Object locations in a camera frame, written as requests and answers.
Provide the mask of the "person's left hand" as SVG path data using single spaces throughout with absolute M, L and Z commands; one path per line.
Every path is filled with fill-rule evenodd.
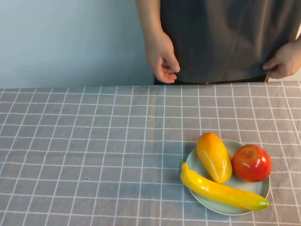
M 294 75 L 301 67 L 301 41 L 295 40 L 283 45 L 263 66 L 266 75 L 282 79 Z

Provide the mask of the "person's right hand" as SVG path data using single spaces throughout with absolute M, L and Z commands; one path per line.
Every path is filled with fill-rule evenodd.
M 163 31 L 144 34 L 146 60 L 155 78 L 164 83 L 175 83 L 180 65 L 174 54 L 171 39 Z

